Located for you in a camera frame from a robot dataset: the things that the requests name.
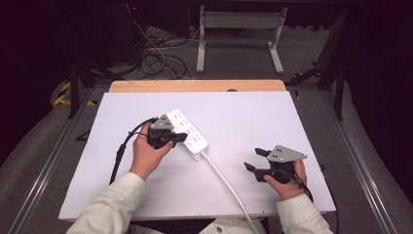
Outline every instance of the metal bracket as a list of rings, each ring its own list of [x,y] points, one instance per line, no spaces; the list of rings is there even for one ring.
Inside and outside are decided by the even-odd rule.
[[[307,155],[282,145],[276,145],[273,151],[268,155],[267,159],[270,162],[286,163],[297,159],[306,159]]]

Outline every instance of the person's left hand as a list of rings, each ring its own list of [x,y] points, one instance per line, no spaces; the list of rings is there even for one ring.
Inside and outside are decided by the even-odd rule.
[[[133,162],[130,172],[140,176],[143,180],[146,180],[158,168],[161,160],[172,148],[172,142],[168,142],[160,149],[153,148],[147,138],[150,126],[151,123],[142,126],[140,134],[133,142]]]

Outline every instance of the white power strip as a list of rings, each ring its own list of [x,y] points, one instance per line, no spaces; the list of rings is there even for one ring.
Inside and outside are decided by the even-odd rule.
[[[176,134],[185,133],[188,135],[182,145],[188,153],[197,161],[201,158],[201,153],[207,152],[207,140],[198,132],[191,122],[178,109],[167,114],[170,122],[173,124],[173,131]]]

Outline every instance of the hand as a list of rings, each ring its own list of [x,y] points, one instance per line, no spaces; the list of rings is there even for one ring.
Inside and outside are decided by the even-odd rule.
[[[133,142],[133,162],[130,172],[140,176],[143,180],[146,180],[158,168],[161,160],[172,148],[172,142],[160,149],[153,148],[147,138],[150,126],[151,123],[142,126],[140,134]]]
[[[304,167],[303,160],[295,160],[294,161],[294,171],[297,173],[297,175],[303,179],[304,184],[307,185],[307,176],[306,176],[306,170]],[[270,184],[270,186],[276,190],[276,192],[279,193],[280,197],[282,200],[287,200],[290,198],[297,197],[301,194],[305,194],[304,189],[300,189],[297,184],[294,184],[292,182],[289,182],[287,184],[282,184],[278,181],[276,181],[273,177],[270,175],[264,175],[265,181]]]

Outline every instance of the white board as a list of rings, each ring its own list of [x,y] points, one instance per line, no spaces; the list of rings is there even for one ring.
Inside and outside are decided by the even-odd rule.
[[[76,219],[106,186],[116,152],[128,132],[146,119],[179,109],[208,140],[206,153],[227,178],[251,216],[276,215],[279,195],[244,167],[268,169],[254,148],[276,144],[302,152],[308,187],[321,212],[335,211],[319,164],[289,92],[105,94],[92,132],[61,207],[60,219]],[[129,170],[128,143],[118,176]],[[195,161],[177,144],[146,180],[147,193],[132,220],[243,216],[230,189],[205,158]]]

